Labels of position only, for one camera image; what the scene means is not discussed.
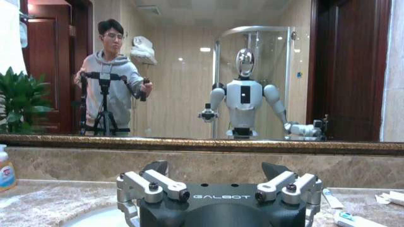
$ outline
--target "sink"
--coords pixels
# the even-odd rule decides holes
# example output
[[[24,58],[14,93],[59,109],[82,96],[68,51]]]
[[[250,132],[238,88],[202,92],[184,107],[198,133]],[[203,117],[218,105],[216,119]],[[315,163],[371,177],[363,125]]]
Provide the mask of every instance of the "sink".
[[[126,215],[116,206],[94,210],[74,220],[68,221],[63,227],[128,227]]]

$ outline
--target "green leaves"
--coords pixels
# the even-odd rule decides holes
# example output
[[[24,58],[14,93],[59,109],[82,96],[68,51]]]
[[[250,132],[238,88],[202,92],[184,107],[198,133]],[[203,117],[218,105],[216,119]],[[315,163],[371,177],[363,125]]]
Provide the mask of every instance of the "green leaves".
[[[52,111],[44,80],[46,75],[36,80],[23,72],[14,73],[11,67],[6,75],[0,73],[0,132],[32,133],[38,116]]]

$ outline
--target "bottle label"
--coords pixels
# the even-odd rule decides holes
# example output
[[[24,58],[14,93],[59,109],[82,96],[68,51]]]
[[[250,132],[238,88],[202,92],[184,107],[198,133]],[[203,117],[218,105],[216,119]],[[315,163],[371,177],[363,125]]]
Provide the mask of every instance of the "bottle label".
[[[15,182],[14,169],[6,166],[0,170],[0,187],[10,187]]]

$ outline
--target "marble backsplash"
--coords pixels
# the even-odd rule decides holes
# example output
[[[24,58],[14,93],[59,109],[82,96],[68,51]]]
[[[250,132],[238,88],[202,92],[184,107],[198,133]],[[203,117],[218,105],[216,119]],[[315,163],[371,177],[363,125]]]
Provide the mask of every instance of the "marble backsplash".
[[[114,182],[156,160],[170,162],[170,177],[194,183],[266,182],[262,162],[316,174],[326,187],[404,188],[404,157],[263,153],[7,148],[19,179]]]

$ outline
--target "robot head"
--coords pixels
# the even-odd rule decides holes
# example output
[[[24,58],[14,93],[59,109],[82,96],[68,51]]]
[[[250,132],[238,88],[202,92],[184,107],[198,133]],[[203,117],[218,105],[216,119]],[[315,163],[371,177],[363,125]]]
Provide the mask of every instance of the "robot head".
[[[254,53],[251,49],[242,49],[236,56],[236,68],[240,77],[248,78],[254,70]]]

